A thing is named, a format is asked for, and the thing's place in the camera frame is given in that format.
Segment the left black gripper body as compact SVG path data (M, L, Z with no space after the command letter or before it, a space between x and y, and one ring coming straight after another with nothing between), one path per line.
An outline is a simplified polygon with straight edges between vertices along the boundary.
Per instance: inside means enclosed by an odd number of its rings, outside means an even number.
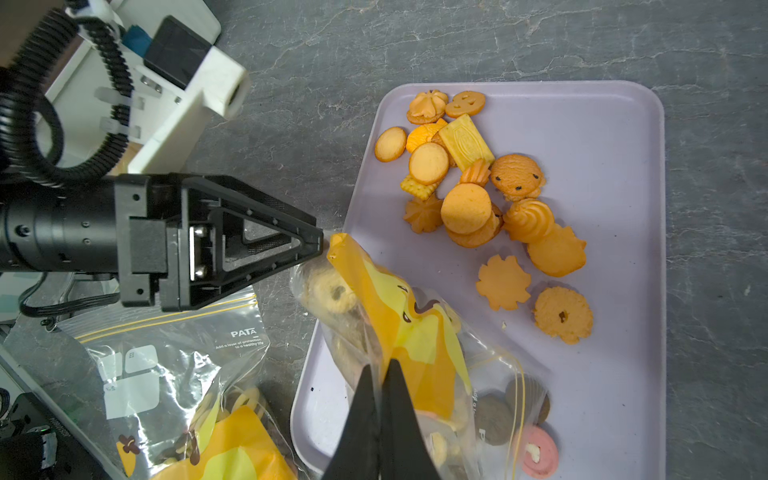
M133 175L70 189L1 188L1 270L109 274L126 306L194 309L186 176Z

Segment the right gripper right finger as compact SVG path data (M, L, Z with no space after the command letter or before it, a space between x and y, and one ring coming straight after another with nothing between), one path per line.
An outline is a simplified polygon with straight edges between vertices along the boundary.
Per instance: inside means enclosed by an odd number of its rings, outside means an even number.
M382 385L381 408L380 478L439 480L396 359L390 361Z

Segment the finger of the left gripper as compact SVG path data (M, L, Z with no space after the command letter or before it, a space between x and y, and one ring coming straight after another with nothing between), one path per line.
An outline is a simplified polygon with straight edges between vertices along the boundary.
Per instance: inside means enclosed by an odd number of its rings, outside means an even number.
M179 308L193 310L320 255L312 215L231 176L181 182Z

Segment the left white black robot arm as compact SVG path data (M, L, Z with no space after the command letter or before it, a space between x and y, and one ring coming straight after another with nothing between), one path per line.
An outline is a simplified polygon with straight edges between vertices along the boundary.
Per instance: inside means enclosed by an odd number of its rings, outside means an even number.
M72 166L43 88L78 36L109 85L104 140ZM247 71L173 16L145 36L131 71L127 30L107 1L50 10L1 71L1 269L116 279L115 293L50 306L19 298L28 317L121 303L195 310L319 256L313 216L227 175L181 167L209 114L239 113Z

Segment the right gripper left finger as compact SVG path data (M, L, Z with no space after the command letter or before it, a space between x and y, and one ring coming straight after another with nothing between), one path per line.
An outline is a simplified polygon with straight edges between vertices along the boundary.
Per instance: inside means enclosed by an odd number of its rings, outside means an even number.
M379 478L379 416L371 366L358 380L339 444L325 469L323 480L376 480Z

